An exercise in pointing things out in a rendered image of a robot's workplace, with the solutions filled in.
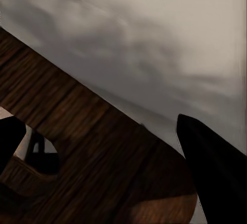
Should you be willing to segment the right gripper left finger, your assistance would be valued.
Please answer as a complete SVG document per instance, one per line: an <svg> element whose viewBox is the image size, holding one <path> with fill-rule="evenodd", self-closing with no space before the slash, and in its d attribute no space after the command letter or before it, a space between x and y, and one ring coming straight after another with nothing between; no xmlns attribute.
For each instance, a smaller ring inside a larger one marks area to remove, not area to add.
<svg viewBox="0 0 247 224"><path fill-rule="evenodd" d="M0 120L0 175L26 134L26 125L15 116Z"/></svg>

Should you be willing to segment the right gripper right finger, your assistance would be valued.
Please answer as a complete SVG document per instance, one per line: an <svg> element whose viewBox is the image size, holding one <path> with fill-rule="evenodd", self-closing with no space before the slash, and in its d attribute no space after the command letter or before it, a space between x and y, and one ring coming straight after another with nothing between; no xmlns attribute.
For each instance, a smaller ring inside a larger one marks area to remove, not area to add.
<svg viewBox="0 0 247 224"><path fill-rule="evenodd" d="M247 224L247 156L190 116L177 135L208 224Z"/></svg>

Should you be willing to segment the cutting board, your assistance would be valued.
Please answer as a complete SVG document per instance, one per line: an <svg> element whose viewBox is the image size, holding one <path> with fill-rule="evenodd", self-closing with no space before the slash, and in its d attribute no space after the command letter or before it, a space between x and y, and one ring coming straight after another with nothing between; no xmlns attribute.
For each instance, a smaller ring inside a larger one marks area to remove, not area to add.
<svg viewBox="0 0 247 224"><path fill-rule="evenodd" d="M0 26L0 106L52 142L53 189L0 181L0 224L189 224L198 192L182 154Z"/></svg>

